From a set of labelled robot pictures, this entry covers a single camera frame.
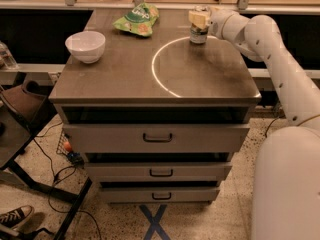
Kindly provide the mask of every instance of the drawer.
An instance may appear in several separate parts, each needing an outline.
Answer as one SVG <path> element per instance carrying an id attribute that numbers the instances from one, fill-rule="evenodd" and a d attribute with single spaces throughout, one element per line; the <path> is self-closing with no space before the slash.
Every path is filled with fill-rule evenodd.
<path id="1" fill-rule="evenodd" d="M 103 188 L 107 203 L 212 202 L 219 194 L 217 187 Z"/>
<path id="2" fill-rule="evenodd" d="M 64 125 L 79 153 L 237 152 L 248 124 Z"/>
<path id="3" fill-rule="evenodd" d="M 96 182 L 222 181 L 231 163 L 116 163 L 85 165 Z"/>

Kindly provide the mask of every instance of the white robotic arm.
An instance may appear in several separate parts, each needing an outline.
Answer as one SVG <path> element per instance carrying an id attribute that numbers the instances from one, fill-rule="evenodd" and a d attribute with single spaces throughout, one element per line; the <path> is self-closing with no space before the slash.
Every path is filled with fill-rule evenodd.
<path id="1" fill-rule="evenodd" d="M 209 34 L 264 61 L 290 124 L 272 133 L 257 156 L 251 240 L 319 240 L 318 87 L 286 49 L 272 18 L 211 8 L 207 25 Z"/>

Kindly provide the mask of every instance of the snack bag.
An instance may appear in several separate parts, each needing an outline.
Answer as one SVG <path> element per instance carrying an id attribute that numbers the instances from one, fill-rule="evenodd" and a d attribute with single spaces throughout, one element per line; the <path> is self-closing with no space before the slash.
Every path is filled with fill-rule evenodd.
<path id="1" fill-rule="evenodd" d="M 116 20 L 113 26 L 123 31 L 147 37 L 152 35 L 152 25 L 158 18 L 159 11 L 154 5 L 141 3 L 127 15 Z"/>

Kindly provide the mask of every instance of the blue tape cross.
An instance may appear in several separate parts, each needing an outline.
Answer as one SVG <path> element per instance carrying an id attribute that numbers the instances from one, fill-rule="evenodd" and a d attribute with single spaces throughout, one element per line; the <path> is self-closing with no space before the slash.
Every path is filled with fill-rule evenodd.
<path id="1" fill-rule="evenodd" d="M 163 230 L 163 228 L 159 224 L 166 208 L 167 208 L 166 205 L 160 205 L 156 215 L 152 217 L 152 214 L 149 211 L 148 207 L 145 205 L 140 205 L 140 210 L 143 212 L 143 214 L 147 217 L 148 221 L 150 222 L 150 227 L 146 233 L 146 236 L 144 237 L 144 240 L 151 239 L 155 231 L 159 234 L 161 239 L 170 240 L 170 237 L 167 235 L 167 233 Z"/>

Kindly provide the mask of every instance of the cabinet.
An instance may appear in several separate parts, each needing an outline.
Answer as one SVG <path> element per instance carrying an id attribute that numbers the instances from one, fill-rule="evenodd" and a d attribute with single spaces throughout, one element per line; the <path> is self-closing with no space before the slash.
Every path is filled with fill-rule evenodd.
<path id="1" fill-rule="evenodd" d="M 241 55 L 190 43 L 188 11 L 160 10 L 148 39 L 115 31 L 119 13 L 96 11 L 105 54 L 70 58 L 50 95 L 73 149 L 106 202 L 214 201 L 260 100 Z"/>

